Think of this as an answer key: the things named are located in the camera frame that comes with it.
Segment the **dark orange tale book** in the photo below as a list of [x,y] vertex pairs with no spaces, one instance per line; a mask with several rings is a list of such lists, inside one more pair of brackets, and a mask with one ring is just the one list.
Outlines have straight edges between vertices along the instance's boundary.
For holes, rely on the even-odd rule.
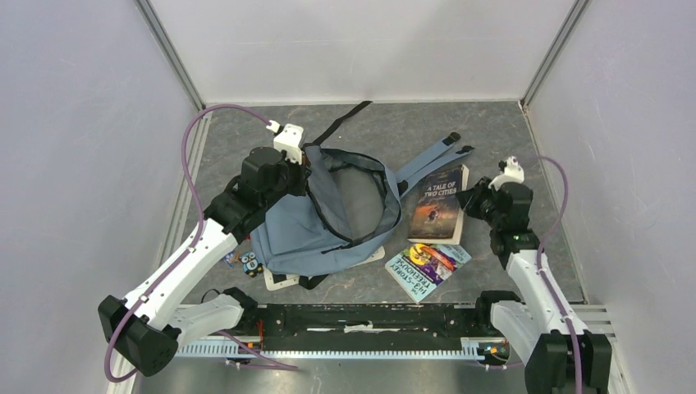
[[431,173],[411,220],[408,240],[414,243],[458,245],[465,215],[456,197],[467,189],[469,169],[464,165]]

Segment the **blue grey backpack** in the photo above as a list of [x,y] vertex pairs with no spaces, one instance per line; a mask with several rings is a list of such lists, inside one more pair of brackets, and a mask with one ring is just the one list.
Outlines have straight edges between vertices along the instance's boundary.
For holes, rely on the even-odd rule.
[[297,275],[308,290],[327,275],[364,263],[391,237],[403,217],[402,200],[422,179],[473,151],[452,152],[452,132],[398,171],[367,154],[330,149],[323,142],[369,102],[337,118],[303,148],[309,160],[303,196],[286,195],[250,235],[257,261],[274,274]]

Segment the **light blue treehouse book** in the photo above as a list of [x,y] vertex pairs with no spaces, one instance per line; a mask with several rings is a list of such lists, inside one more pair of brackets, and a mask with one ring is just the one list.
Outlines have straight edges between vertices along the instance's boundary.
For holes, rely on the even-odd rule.
[[385,269],[415,303],[420,303],[471,260],[460,245],[414,243],[385,263]]

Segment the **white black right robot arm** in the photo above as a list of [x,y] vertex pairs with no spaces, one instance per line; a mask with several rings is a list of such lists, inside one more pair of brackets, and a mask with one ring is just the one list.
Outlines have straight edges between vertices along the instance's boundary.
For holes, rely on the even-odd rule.
[[528,393],[607,393],[612,347],[578,317],[552,276],[541,242],[529,225],[533,191],[484,177],[457,195],[469,218],[490,227],[490,246],[521,293],[521,300],[496,293],[497,300],[474,312],[485,335],[502,333],[524,364]]

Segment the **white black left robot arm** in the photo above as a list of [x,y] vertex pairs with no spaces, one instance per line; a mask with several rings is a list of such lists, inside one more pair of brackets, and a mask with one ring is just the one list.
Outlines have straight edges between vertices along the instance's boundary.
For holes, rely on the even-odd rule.
[[104,371],[110,382],[135,373],[155,375],[176,351],[209,333],[232,328],[252,332],[257,311],[222,294],[185,315],[183,298],[225,254],[233,251],[287,195],[304,195],[309,169],[302,149],[255,148],[224,191],[203,210],[188,241],[150,278],[123,298],[106,296],[98,316],[108,350]]

